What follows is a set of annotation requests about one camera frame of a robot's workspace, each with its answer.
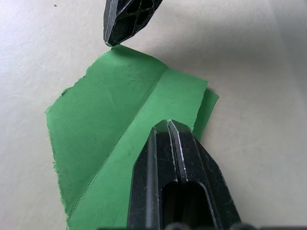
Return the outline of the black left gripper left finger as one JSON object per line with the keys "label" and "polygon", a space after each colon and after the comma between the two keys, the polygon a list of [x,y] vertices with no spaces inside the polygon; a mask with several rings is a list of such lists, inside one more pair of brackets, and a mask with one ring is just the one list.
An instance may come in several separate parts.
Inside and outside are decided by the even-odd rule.
{"label": "black left gripper left finger", "polygon": [[133,166],[128,228],[165,226],[165,188],[186,181],[181,131],[186,125],[176,120],[162,120],[152,127]]}

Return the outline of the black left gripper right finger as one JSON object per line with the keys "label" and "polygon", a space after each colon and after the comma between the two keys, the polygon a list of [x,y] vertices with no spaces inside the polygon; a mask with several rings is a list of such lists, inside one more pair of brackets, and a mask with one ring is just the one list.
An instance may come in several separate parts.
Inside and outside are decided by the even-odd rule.
{"label": "black left gripper right finger", "polygon": [[190,128],[169,120],[181,195],[180,220],[191,228],[229,228],[240,223],[223,174]]}

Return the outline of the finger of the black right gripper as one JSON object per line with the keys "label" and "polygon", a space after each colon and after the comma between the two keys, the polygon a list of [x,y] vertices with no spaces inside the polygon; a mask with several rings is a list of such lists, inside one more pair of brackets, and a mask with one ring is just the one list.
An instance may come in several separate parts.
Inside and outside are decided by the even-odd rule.
{"label": "finger of the black right gripper", "polygon": [[104,11],[104,42],[116,46],[143,29],[162,0],[107,0]]}

